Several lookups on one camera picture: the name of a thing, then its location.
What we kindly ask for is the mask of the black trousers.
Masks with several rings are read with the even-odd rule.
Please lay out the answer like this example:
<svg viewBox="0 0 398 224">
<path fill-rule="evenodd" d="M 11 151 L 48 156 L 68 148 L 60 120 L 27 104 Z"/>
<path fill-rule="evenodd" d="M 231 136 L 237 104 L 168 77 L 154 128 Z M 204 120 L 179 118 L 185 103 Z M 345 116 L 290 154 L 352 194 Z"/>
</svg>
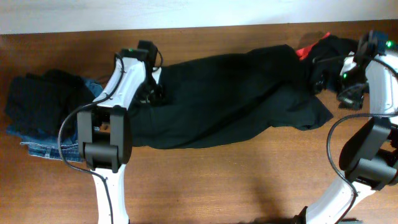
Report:
<svg viewBox="0 0 398 224">
<path fill-rule="evenodd" d="M 158 103 L 129 108 L 135 147 L 213 147 L 247 141 L 269 127 L 317 129 L 332 118 L 288 45 L 169 65 L 159 84 Z"/>
</svg>

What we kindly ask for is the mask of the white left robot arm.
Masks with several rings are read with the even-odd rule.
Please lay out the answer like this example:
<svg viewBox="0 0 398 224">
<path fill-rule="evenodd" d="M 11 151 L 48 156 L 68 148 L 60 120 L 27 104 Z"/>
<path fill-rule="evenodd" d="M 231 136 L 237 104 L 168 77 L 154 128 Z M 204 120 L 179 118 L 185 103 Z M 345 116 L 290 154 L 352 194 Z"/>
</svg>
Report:
<svg viewBox="0 0 398 224">
<path fill-rule="evenodd" d="M 95 183 L 98 223 L 130 222 L 124 196 L 124 173 L 132 152 L 127 111 L 133 104 L 163 100 L 157 58 L 161 53 L 148 40 L 116 53 L 106 87 L 76 115 L 78 151 Z"/>
</svg>

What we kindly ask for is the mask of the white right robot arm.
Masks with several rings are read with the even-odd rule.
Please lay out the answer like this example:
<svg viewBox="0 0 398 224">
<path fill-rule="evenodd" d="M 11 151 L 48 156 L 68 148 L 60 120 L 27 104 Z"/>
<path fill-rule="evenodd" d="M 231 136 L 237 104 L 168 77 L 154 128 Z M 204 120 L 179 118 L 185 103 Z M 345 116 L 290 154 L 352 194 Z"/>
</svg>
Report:
<svg viewBox="0 0 398 224">
<path fill-rule="evenodd" d="M 326 154 L 337 177 L 313 204 L 304 207 L 292 223 L 346 223 L 345 216 L 360 201 L 397 184 L 397 42 L 387 34 L 371 30 L 363 35 L 358 48 L 347 55 L 325 54 L 308 59 L 314 66 L 338 62 L 338 75 L 325 75 L 319 90 L 330 88 L 342 108 L 360 110 L 364 94 L 369 94 L 369 112 L 339 119 L 330 128 Z M 331 155 L 331 137 L 336 127 L 353 118 L 368 121 L 344 145 L 339 163 Z"/>
</svg>

